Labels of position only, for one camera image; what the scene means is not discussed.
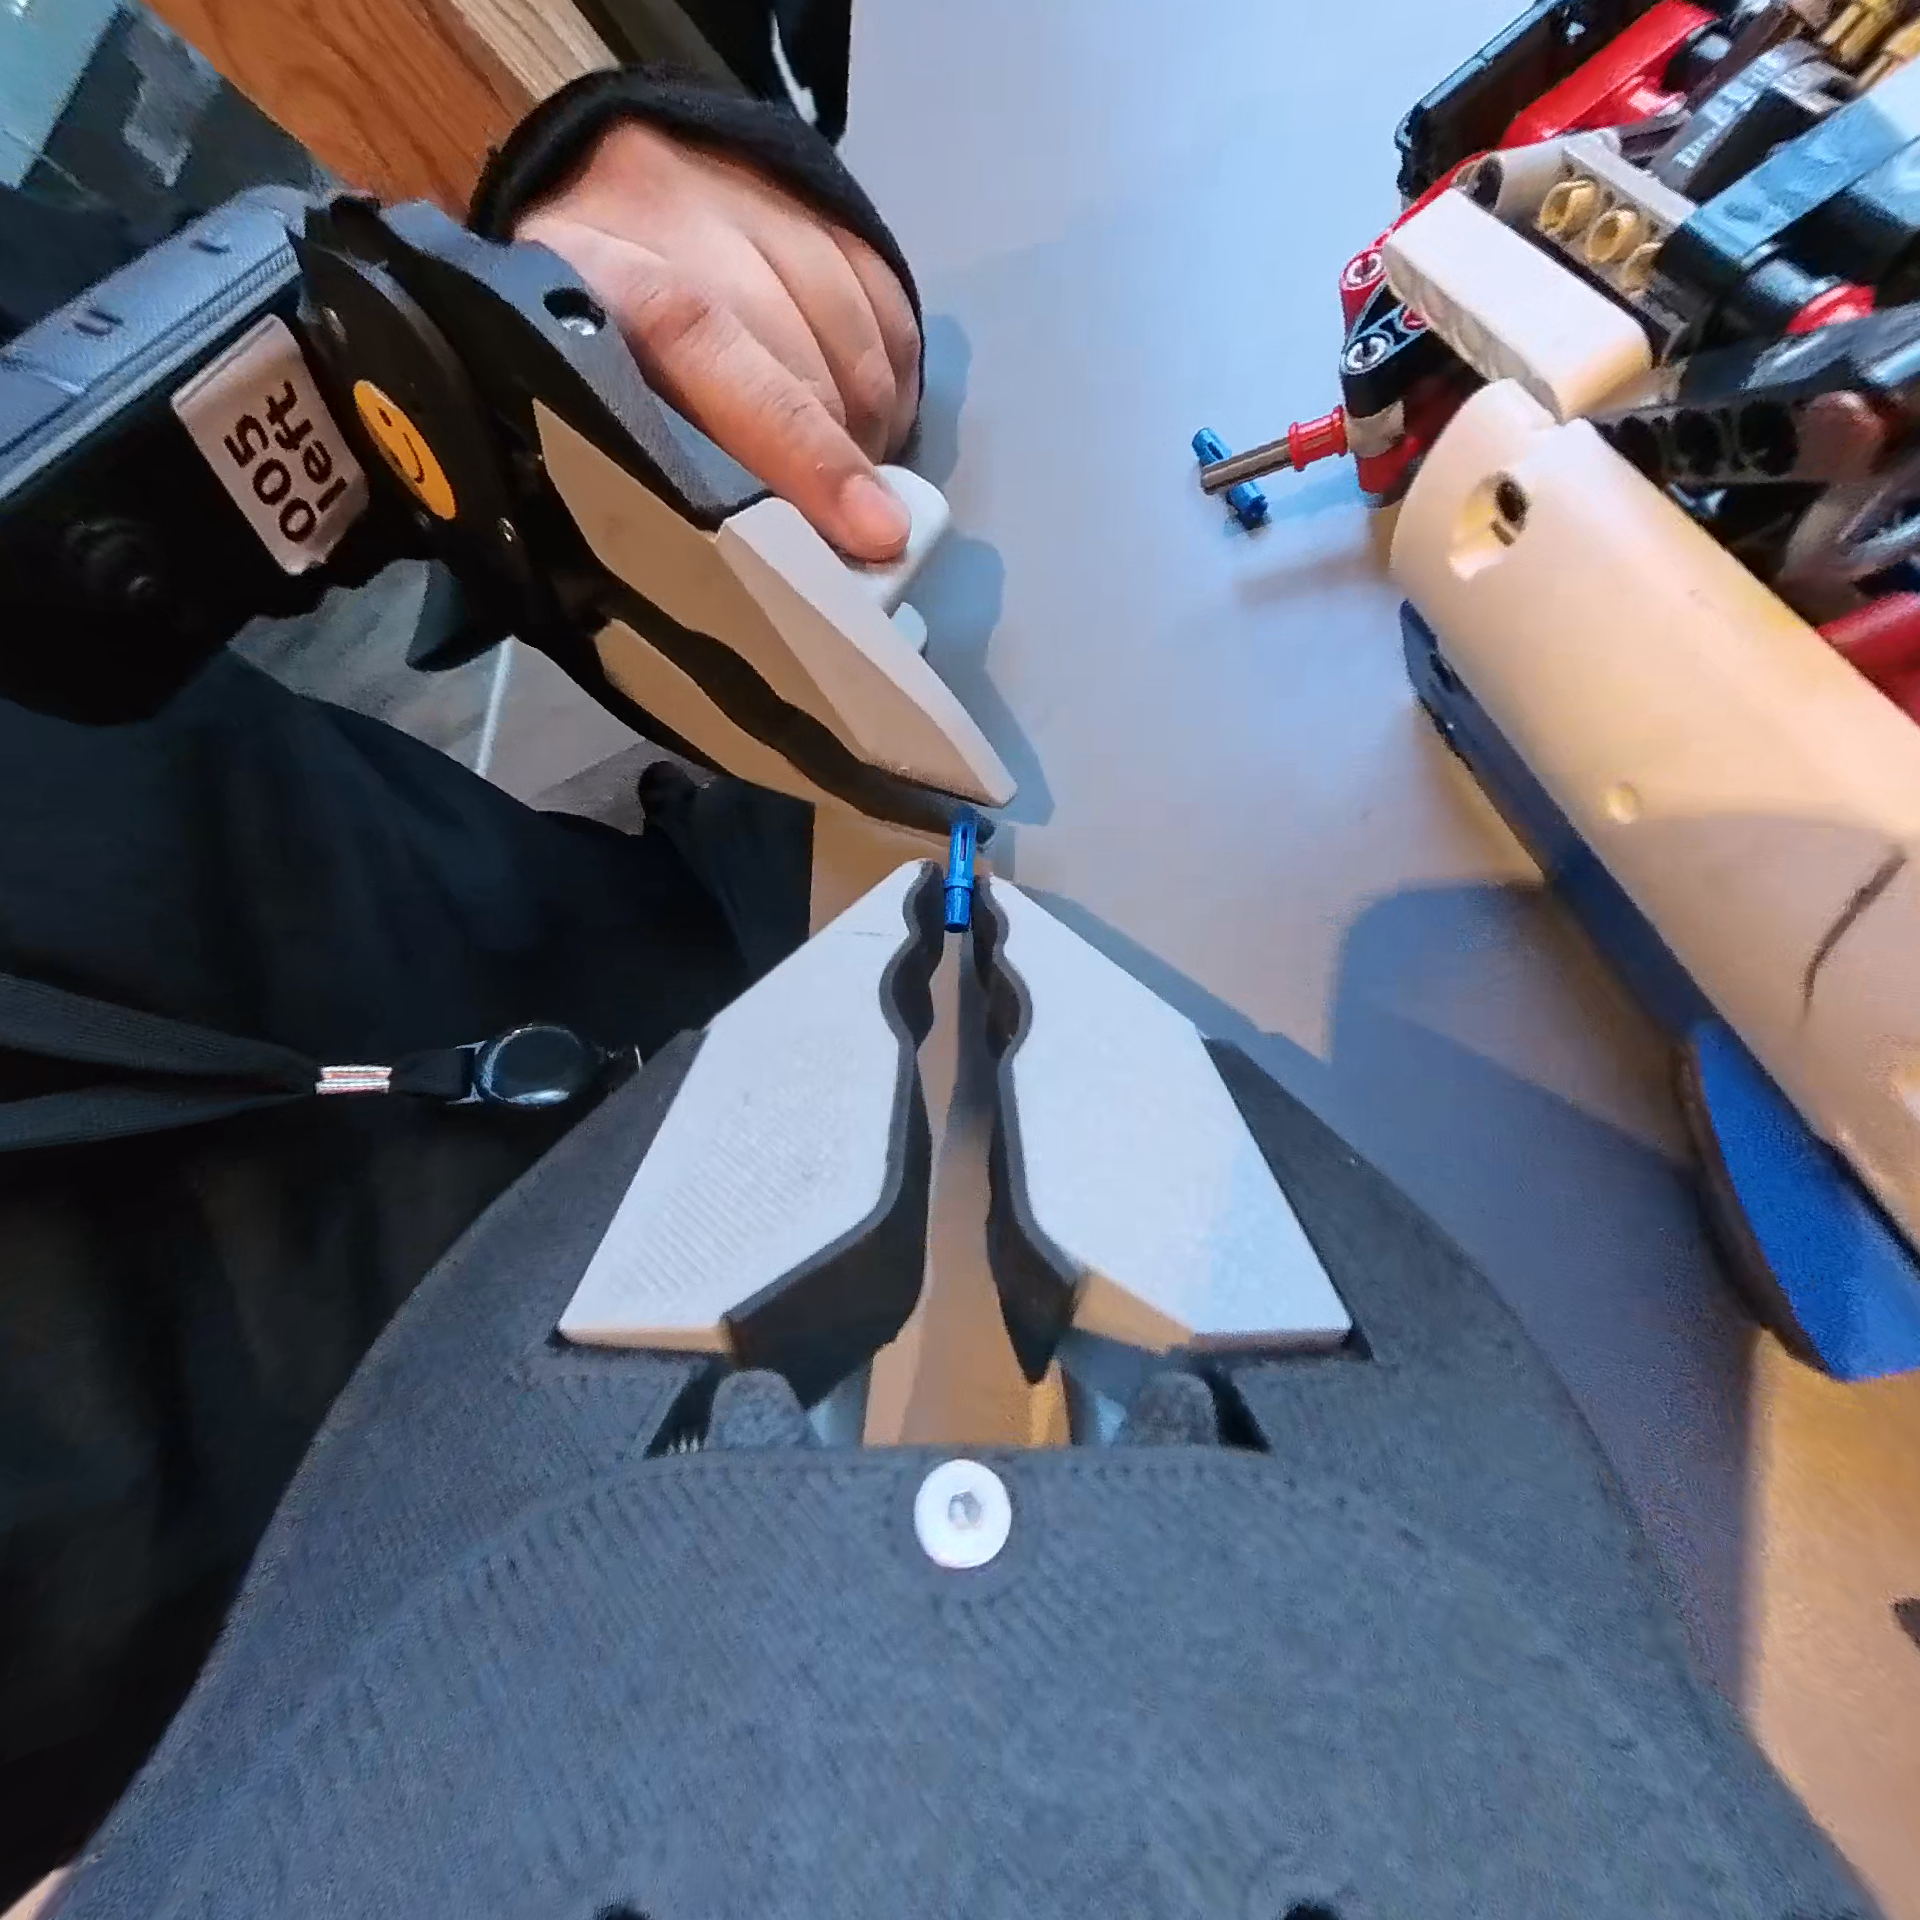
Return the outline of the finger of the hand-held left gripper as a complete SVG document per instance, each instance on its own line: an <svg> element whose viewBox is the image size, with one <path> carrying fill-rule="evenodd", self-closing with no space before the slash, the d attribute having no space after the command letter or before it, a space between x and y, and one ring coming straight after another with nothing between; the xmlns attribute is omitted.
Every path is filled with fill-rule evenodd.
<svg viewBox="0 0 1920 1920"><path fill-rule="evenodd" d="M715 773L912 831L944 831L991 802L924 783L852 752L826 722L772 692L728 646L670 634L674 646L611 620L597 634L606 683L645 716L646 736Z"/></svg>
<svg viewBox="0 0 1920 1920"><path fill-rule="evenodd" d="M909 509L908 548L887 567L860 567L780 495L757 498L708 532L543 402L535 422L547 477L591 555L631 594L608 622L626 620L668 648L672 630L718 639L864 760L991 810L1014 797L1014 774L924 659L924 624L906 605L950 528L949 500L930 479L898 464L880 469Z"/></svg>

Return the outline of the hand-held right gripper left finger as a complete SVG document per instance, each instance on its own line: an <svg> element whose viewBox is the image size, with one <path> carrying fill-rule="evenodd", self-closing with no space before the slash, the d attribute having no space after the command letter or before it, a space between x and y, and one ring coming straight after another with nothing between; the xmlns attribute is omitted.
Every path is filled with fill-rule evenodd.
<svg viewBox="0 0 1920 1920"><path fill-rule="evenodd" d="M901 866L708 1021L567 1344L718 1356L818 1404L895 1340L926 1260L938 967L940 872Z"/></svg>

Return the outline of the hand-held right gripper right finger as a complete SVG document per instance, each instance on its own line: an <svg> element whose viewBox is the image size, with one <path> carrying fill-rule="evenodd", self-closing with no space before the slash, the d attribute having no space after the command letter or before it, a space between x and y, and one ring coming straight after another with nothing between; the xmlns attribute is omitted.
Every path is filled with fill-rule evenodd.
<svg viewBox="0 0 1920 1920"><path fill-rule="evenodd" d="M1326 1352L1352 1316L1198 1027L1014 885L975 892L990 1268L1014 1363Z"/></svg>

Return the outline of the toy brick car model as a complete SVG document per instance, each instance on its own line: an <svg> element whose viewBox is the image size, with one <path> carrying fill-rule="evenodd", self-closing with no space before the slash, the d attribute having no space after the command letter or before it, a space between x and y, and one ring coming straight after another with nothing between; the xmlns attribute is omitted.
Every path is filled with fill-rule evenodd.
<svg viewBox="0 0 1920 1920"><path fill-rule="evenodd" d="M1399 128L1322 432L1411 683L1677 1038L1755 1316L1917 1358L1915 5L1534 5Z"/></svg>

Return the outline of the grey desk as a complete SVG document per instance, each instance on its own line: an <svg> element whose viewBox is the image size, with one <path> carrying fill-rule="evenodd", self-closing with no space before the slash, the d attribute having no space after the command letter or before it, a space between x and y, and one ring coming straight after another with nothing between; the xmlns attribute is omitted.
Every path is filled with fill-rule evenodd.
<svg viewBox="0 0 1920 1920"><path fill-rule="evenodd" d="M930 654L1046 908L1444 1228L1615 1463L1704 1674L1915 1915L1915 1381L1760 1333L1671 1054L1408 691L1390 519L1194 482L1338 397L1403 109L1519 5L854 5L844 156L918 279Z"/></svg>

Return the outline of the person's left hand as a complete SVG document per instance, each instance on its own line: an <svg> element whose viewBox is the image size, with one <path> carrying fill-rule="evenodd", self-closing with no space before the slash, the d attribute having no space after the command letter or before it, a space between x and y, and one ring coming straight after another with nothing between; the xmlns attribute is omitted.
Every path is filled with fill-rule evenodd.
<svg viewBox="0 0 1920 1920"><path fill-rule="evenodd" d="M646 384L846 557L903 554L880 476L920 408L920 323L852 230L746 159L618 124L515 229L565 259Z"/></svg>

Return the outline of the wooden panel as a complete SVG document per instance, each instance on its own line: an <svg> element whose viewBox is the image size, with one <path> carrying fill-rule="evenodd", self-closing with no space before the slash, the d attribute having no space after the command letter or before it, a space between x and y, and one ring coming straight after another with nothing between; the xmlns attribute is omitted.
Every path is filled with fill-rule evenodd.
<svg viewBox="0 0 1920 1920"><path fill-rule="evenodd" d="M151 2L335 179L463 213L492 150L615 54L567 2Z"/></svg>

